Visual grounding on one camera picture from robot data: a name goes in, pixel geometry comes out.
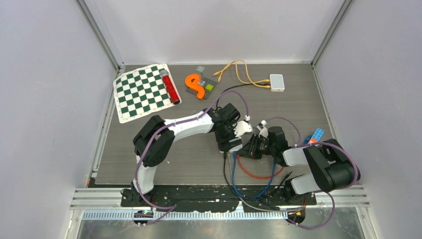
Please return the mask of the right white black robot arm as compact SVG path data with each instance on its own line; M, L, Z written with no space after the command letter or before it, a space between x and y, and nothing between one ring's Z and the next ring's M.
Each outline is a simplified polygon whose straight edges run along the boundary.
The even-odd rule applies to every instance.
M290 204L297 204L304 194L349 187L360 180L360 170L350 161L336 139L299 146L289 146L280 126L268 128L264 135L253 134L235 155L261 159L272 156L282 167L308 166L310 172L285 181L281 196Z

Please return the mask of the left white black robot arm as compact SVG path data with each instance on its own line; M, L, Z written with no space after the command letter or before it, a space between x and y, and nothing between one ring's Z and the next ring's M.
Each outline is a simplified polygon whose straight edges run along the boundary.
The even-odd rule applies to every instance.
M223 108L208 108L199 113L179 118L162 119L153 116L134 137L136 155L135 176L130 189L121 191L122 207L151 206L152 190L157 166L161 164L174 142L196 134L214 133L220 152L240 149L242 141L236 131L240 112L231 103Z

